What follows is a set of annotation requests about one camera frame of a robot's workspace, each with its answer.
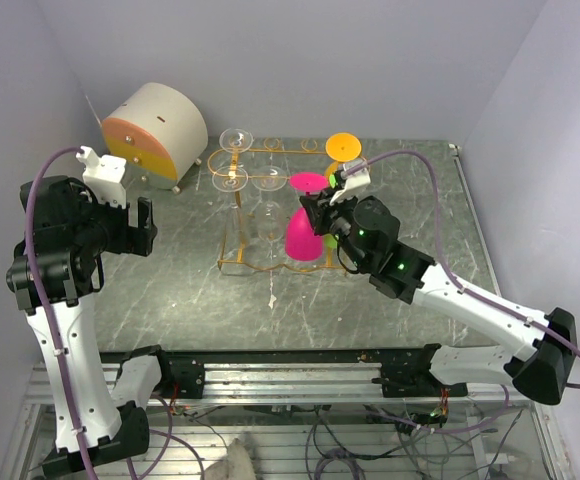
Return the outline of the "pink plastic goblet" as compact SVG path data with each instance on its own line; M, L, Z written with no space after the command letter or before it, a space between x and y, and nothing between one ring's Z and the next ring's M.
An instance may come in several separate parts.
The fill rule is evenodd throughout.
M326 179L314 172L292 175L289 183L298 192L307 194L319 192L327 186ZM285 252L291 259L300 262L317 260L323 253L323 241L313 233L303 207L296 211L287 225Z

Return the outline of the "green plastic goblet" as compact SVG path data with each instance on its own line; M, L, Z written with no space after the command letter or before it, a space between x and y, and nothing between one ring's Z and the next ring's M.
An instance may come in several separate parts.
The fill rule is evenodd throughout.
M331 188L334 188L336 186L336 179L335 179L334 170L333 170L333 167L336 167L336 166L337 166L336 163L331 164L330 169L324 173L324 177L328 181L328 184ZM337 246L336 240L331 234L326 234L323 237L323 239L324 239L324 245L326 248L328 248L330 250L334 250L336 248L336 246Z

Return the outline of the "clear wine glass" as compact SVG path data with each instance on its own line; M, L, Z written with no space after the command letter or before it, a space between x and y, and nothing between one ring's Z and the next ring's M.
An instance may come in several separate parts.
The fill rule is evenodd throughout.
M248 216L241 198L248 181L247 172L237 165L222 166L212 177L214 188L228 196L226 238L235 249L246 247L250 240Z
M253 142L253 135L240 128L228 128L219 136L220 147L231 154L248 151Z
M251 179L261 194L254 210L257 233L262 240L280 240L285 232L287 217L281 205L274 200L273 193L286 185L286 173L280 167L266 165L257 169Z

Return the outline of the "orange plastic goblet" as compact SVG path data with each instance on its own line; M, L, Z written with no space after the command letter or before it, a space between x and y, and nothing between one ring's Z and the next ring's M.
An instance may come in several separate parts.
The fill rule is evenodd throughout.
M360 156L362 144L355 135L349 132L339 132L326 140L325 151L333 161L347 163Z

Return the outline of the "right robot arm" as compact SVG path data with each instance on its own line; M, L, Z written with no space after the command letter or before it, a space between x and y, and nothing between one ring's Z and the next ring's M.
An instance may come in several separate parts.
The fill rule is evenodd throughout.
M574 316L546 313L451 280L440 262L399 241L400 221L376 197L331 203L326 189L300 199L314 233L330 234L380 293L434 310L491 340L482 347L432 345L410 373L420 394L460 383L511 386L544 405L561 402L575 361Z

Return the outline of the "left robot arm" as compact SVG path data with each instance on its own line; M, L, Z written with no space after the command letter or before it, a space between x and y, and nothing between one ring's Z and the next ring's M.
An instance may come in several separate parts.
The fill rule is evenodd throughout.
M157 346L122 363L108 387L96 340L94 300L104 285L104 252L146 257L157 233L149 199L112 205L84 182L65 175L20 188L26 214L6 283L42 351L56 414L54 450L41 468L48 479L91 473L94 467L147 451L150 397L173 387L174 373Z

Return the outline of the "cream cylindrical box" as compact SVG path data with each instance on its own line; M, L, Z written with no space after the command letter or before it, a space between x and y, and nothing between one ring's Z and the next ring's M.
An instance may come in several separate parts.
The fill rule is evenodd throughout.
M142 85L101 122L108 150L146 182L176 191L207 148L206 122L197 106L167 85Z

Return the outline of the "white cloth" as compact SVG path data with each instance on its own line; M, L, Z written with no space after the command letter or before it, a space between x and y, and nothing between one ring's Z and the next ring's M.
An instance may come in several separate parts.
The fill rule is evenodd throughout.
M224 458L205 470L205 480L256 480L254 463L244 442L234 439Z

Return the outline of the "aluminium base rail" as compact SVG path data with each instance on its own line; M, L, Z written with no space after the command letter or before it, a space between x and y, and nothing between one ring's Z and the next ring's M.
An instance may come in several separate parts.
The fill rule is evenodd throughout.
M181 405L308 405L308 404L388 404L411 401L433 403L441 399L438 389L431 393L408 393L398 387L391 395L373 380L379 376L377 364L217 364L204 367L205 376L197 385L201 396L187 389L165 393Z

